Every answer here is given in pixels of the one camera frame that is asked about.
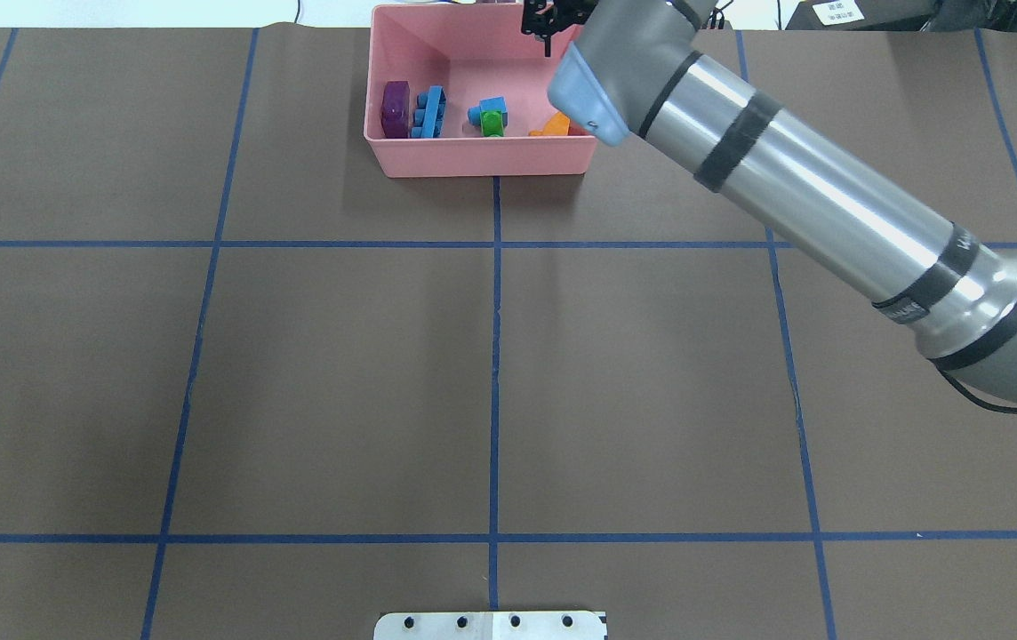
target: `black cable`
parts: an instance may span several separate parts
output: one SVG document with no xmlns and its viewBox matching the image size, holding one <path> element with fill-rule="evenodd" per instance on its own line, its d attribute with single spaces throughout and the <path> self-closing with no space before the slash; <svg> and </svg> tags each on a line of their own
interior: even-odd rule
<svg viewBox="0 0 1017 640">
<path fill-rule="evenodd" d="M 939 371 L 940 376 L 943 376 L 944 381 L 947 381 L 948 383 L 951 384 L 952 389 L 955 389 L 955 391 L 959 392 L 960 394 L 963 394 L 963 397 L 971 401 L 972 404 L 981 406 L 981 408 L 986 409 L 988 411 L 995 411 L 996 413 L 1010 413 L 1013 414 L 1013 416 L 1017 416 L 1017 406 L 1003 406 L 1001 404 L 990 404 L 990 402 L 986 402 L 982 398 L 979 398 L 975 396 L 975 394 L 972 394 L 971 390 L 964 388 L 963 383 L 960 383 L 959 381 L 955 380 L 955 377 L 949 376 L 947 371 L 944 371 L 944 369 L 936 369 L 936 371 Z"/>
</svg>

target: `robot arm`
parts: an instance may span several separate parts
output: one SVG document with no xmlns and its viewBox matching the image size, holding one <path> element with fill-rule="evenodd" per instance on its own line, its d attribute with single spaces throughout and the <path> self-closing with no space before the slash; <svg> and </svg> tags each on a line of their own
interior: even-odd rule
<svg viewBox="0 0 1017 640">
<path fill-rule="evenodd" d="M 1017 257 L 696 52 L 715 3 L 591 3 L 549 101 L 607 144 L 638 133 L 911 328 L 942 372 L 1017 402 Z"/>
</svg>

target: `purple block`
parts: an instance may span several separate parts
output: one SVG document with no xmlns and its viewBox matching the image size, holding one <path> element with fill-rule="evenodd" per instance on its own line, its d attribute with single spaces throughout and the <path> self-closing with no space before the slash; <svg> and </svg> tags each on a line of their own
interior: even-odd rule
<svg viewBox="0 0 1017 640">
<path fill-rule="evenodd" d="M 382 131 L 386 137 L 410 137 L 410 83 L 392 80 L 382 93 Z"/>
</svg>

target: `pink bin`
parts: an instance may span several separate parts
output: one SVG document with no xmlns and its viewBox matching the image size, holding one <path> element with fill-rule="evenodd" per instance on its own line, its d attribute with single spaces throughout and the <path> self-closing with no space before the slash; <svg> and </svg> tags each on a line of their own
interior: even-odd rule
<svg viewBox="0 0 1017 640">
<path fill-rule="evenodd" d="M 556 34 L 552 57 L 520 33 L 521 4 L 379 5 L 370 32 L 363 135 L 391 178 L 456 175 L 583 173 L 597 140 L 590 135 L 542 135 L 556 113 L 548 82 L 579 27 Z M 382 133 L 382 91 L 410 81 L 411 97 L 440 84 L 448 101 L 441 136 L 398 138 Z M 504 137 L 481 137 L 467 112 L 481 99 L 503 96 Z"/>
</svg>

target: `white bracket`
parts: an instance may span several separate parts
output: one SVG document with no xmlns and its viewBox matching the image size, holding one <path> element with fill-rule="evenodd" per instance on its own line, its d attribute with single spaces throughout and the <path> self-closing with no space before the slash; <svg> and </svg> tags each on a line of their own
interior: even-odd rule
<svg viewBox="0 0 1017 640">
<path fill-rule="evenodd" d="M 607 640 L 602 612 L 439 612 L 385 615 L 374 640 Z"/>
</svg>

